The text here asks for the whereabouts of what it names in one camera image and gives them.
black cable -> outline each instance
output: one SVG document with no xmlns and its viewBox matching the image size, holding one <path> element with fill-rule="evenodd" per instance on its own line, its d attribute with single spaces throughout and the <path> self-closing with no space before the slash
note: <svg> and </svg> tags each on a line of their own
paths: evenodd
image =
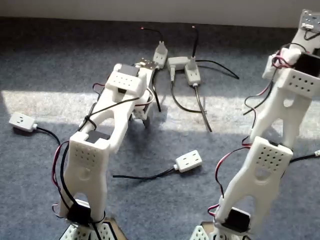
<svg viewBox="0 0 320 240">
<path fill-rule="evenodd" d="M 248 235 L 244 235 L 244 236 L 242 237 L 242 240 L 246 240 L 246 238 L 249 239 L 249 240 L 251 240 L 251 238 L 250 238 Z"/>
<path fill-rule="evenodd" d="M 201 101 L 200 101 L 200 96 L 199 96 L 199 92 L 198 92 L 198 86 L 197 85 L 193 86 L 193 89 L 194 89 L 194 92 L 195 92 L 195 96 L 196 96 L 196 100 L 198 102 L 199 108 L 201 110 L 201 114 L 202 114 L 204 123 L 205 123 L 206 127 L 208 128 L 209 132 L 212 133 L 212 129 L 210 127 L 209 121 L 208 121 L 207 116 L 206 116 L 206 112 L 205 112 L 204 108 L 202 107 L 202 104 L 201 104 Z"/>
<path fill-rule="evenodd" d="M 257 108 L 260 107 L 262 104 L 264 104 L 264 102 L 265 102 L 265 101 L 268 99 L 268 97 L 270 96 L 273 86 L 274 86 L 274 82 L 272 82 L 271 85 L 269 86 L 269 91 L 268 91 L 268 93 L 266 94 L 266 96 L 264 97 L 264 99 L 263 99 L 259 104 L 257 104 L 256 106 L 254 106 L 254 107 L 253 107 L 254 109 L 257 109 Z M 243 116 L 247 115 L 247 114 L 250 113 L 251 111 L 252 111 L 252 109 L 246 111 L 246 112 L 243 114 Z"/>
<path fill-rule="evenodd" d="M 52 131 L 47 130 L 47 129 L 44 129 L 44 128 L 39 127 L 39 126 L 37 126 L 36 129 L 37 129 L 37 130 L 40 130 L 40 131 L 43 131 L 43 132 L 46 132 L 47 134 L 49 134 L 49 135 L 51 135 L 52 137 L 54 137 L 54 139 L 56 140 L 56 142 L 58 143 L 58 145 L 61 144 L 60 139 L 59 139 L 59 138 L 57 137 L 57 135 L 55 135 Z"/>
<path fill-rule="evenodd" d="M 92 227 L 93 227 L 93 230 L 95 231 L 95 234 L 96 234 L 96 237 L 98 238 L 98 240 L 102 240 L 100 233 L 98 231 L 97 225 L 95 223 L 92 223 Z"/>
<path fill-rule="evenodd" d="M 316 34 L 314 34 L 314 35 L 312 35 L 310 37 L 307 37 L 307 33 L 308 32 L 310 32 L 310 30 L 306 30 L 305 33 L 304 33 L 304 36 L 303 36 L 304 40 L 306 40 L 306 41 L 315 39 L 316 37 L 320 36 L 320 32 L 318 32 L 318 33 L 316 33 Z"/>
<path fill-rule="evenodd" d="M 289 164 L 292 164 L 294 162 L 298 162 L 298 161 L 301 161 L 301 160 L 313 159 L 313 158 L 320 158 L 320 156 L 317 156 L 315 153 L 312 153 L 312 154 L 309 154 L 309 155 L 305 155 L 305 156 L 299 156 L 299 157 L 291 159 Z"/>
<path fill-rule="evenodd" d="M 196 50 L 199 42 L 199 31 L 195 26 L 192 26 L 192 28 L 195 30 L 195 39 L 193 42 L 193 49 L 192 49 L 192 57 L 194 58 L 196 55 Z"/>
<path fill-rule="evenodd" d="M 204 62 L 204 63 L 212 63 L 212 64 L 216 64 L 220 67 L 222 67 L 223 69 L 227 70 L 229 73 L 231 73 L 235 79 L 240 79 L 240 77 L 235 74 L 233 71 L 231 71 L 229 68 L 227 68 L 226 66 L 223 66 L 222 64 L 216 62 L 216 61 L 213 61 L 213 60 L 195 60 L 196 62 Z"/>
<path fill-rule="evenodd" d="M 160 35 L 160 41 L 161 42 L 164 42 L 164 35 L 159 31 L 159 30 L 156 30 L 156 29 L 152 29 L 152 28 L 146 28 L 146 27 L 141 27 L 140 28 L 141 30 L 148 30 L 148 31 L 153 31 L 153 32 L 156 32 L 156 33 L 158 33 L 159 35 Z"/>
<path fill-rule="evenodd" d="M 290 42 L 290 43 L 287 43 L 287 44 L 283 45 L 283 46 L 280 48 L 280 51 L 281 51 L 282 48 L 290 47 L 290 45 L 297 45 L 297 46 L 303 48 L 303 50 L 304 50 L 305 52 L 307 52 L 307 49 L 306 49 L 304 46 L 302 46 L 300 43 L 296 43 L 296 42 Z"/>
<path fill-rule="evenodd" d="M 163 175 L 166 175 L 168 173 L 171 173 L 172 171 L 174 171 L 175 168 L 172 167 L 164 172 L 161 172 L 157 175 L 154 175 L 154 176 L 127 176 L 127 175 L 113 175 L 112 177 L 113 178 L 122 178 L 122 179 L 138 179 L 138 180 L 150 180 L 150 179 L 155 179 L 155 178 L 158 178 L 158 177 L 161 177 Z"/>
<path fill-rule="evenodd" d="M 184 110 L 184 111 L 186 111 L 186 112 L 201 114 L 201 113 L 202 113 L 201 111 L 185 108 L 184 106 L 182 106 L 182 105 L 178 102 L 178 100 L 177 100 L 176 97 L 175 97 L 174 86 L 175 86 L 174 82 L 171 81 L 170 91 L 171 91 L 171 96 L 172 96 L 173 101 L 175 102 L 175 104 L 176 104 L 179 108 L 181 108 L 182 110 Z"/>
<path fill-rule="evenodd" d="M 154 94 L 154 97 L 155 97 L 156 105 L 158 106 L 158 111 L 161 113 L 161 106 L 160 106 L 160 102 L 159 102 L 158 94 L 157 94 L 157 90 L 156 90 L 156 76 L 158 74 L 158 71 L 159 71 L 158 69 L 154 70 L 154 74 L 153 74 L 153 77 L 152 77 L 152 80 L 151 80 L 151 84 L 152 84 L 152 90 L 153 90 L 153 94 Z"/>
</svg>

gray carpet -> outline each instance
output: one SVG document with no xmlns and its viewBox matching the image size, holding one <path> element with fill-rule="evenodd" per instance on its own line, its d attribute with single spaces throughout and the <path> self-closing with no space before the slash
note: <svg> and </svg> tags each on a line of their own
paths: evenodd
<svg viewBox="0 0 320 240">
<path fill-rule="evenodd" d="M 158 38 L 140 31 L 141 25 L 163 32 L 170 57 L 191 54 L 190 24 L 0 18 L 0 239 L 54 240 L 67 227 L 51 211 L 59 199 L 50 179 L 56 142 L 43 133 L 17 134 L 8 124 L 10 115 L 17 111 L 35 117 L 39 126 L 67 140 L 95 101 L 93 83 L 104 83 L 116 63 L 152 58 Z M 169 73 L 166 69 L 159 72 L 163 111 L 154 112 L 150 129 L 139 120 L 130 122 L 106 173 L 107 215 L 115 217 L 130 240 L 188 240 L 196 225 L 212 220 L 207 207 L 220 196 L 214 179 L 216 163 L 240 146 L 252 124 L 252 115 L 242 116 L 244 98 L 267 84 L 261 75 L 268 54 L 295 35 L 294 29 L 197 27 L 197 59 L 218 61 L 234 70 L 240 80 L 201 64 L 199 91 L 213 129 L 210 134 L 200 114 L 184 112 L 174 104 Z M 184 106 L 197 108 L 184 73 L 176 76 L 175 92 Z M 319 100 L 315 98 L 305 117 L 296 156 L 320 146 Z M 101 128 L 110 131 L 111 126 L 112 121 L 107 121 Z M 267 137 L 273 140 L 280 134 L 281 123 L 277 122 Z M 190 172 L 152 181 L 111 178 L 112 174 L 157 174 L 194 149 L 203 166 Z M 219 177 L 225 187 L 245 156 L 246 150 L 222 165 Z M 279 197 L 256 239 L 319 239 L 319 172 L 320 163 L 314 159 L 288 168 Z"/>
</svg>

plug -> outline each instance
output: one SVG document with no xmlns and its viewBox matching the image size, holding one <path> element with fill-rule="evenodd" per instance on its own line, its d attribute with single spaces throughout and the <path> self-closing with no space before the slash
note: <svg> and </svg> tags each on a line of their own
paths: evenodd
<svg viewBox="0 0 320 240">
<path fill-rule="evenodd" d="M 175 81 L 176 70 L 183 70 L 188 61 L 189 60 L 186 56 L 176 56 L 168 58 L 166 66 L 170 72 L 170 79 L 172 82 Z"/>
<path fill-rule="evenodd" d="M 191 57 L 189 59 L 188 63 L 184 67 L 184 72 L 189 86 L 193 86 L 194 84 L 200 84 L 201 78 L 195 57 Z"/>
<path fill-rule="evenodd" d="M 37 128 L 35 121 L 36 120 L 33 117 L 19 112 L 14 112 L 9 120 L 9 124 L 11 124 L 14 128 L 31 133 Z"/>
<path fill-rule="evenodd" d="M 186 172 L 188 170 L 194 169 L 202 165 L 202 159 L 197 150 L 188 152 L 175 160 L 175 165 L 173 165 L 175 170 L 179 170 L 180 173 Z"/>
<path fill-rule="evenodd" d="M 168 49 L 165 46 L 165 42 L 159 41 L 159 45 L 156 47 L 153 55 L 153 61 L 157 63 L 160 69 L 164 68 L 167 60 L 167 56 L 168 56 Z"/>
</svg>

white wall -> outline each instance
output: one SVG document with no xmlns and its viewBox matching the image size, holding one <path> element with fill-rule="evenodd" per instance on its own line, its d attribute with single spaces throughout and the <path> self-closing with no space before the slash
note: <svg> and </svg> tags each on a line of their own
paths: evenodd
<svg viewBox="0 0 320 240">
<path fill-rule="evenodd" d="M 320 0 L 0 0 L 0 16 L 294 27 Z"/>
</svg>

electrical socket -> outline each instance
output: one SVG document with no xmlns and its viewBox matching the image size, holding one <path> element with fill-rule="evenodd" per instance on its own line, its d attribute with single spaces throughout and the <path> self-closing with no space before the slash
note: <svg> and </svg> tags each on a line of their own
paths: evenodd
<svg viewBox="0 0 320 240">
<path fill-rule="evenodd" d="M 155 49 L 153 61 L 157 63 L 160 69 L 163 69 L 167 61 L 167 56 L 168 49 L 166 48 L 165 43 L 163 41 L 160 41 L 159 45 Z"/>
<path fill-rule="evenodd" d="M 184 67 L 184 72 L 185 72 L 186 80 L 188 81 L 189 86 L 192 86 L 193 84 L 201 83 L 199 68 L 196 63 L 194 63 L 192 67 L 190 67 L 189 64 L 186 64 Z"/>
<path fill-rule="evenodd" d="M 202 159 L 197 150 L 190 151 L 175 160 L 174 169 L 180 173 L 186 172 L 202 165 Z"/>
<path fill-rule="evenodd" d="M 37 128 L 37 124 L 35 124 L 35 119 L 24 115 L 19 112 L 14 112 L 9 120 L 9 124 L 11 124 L 13 127 L 26 131 L 26 132 L 32 132 L 34 129 Z"/>
</svg>

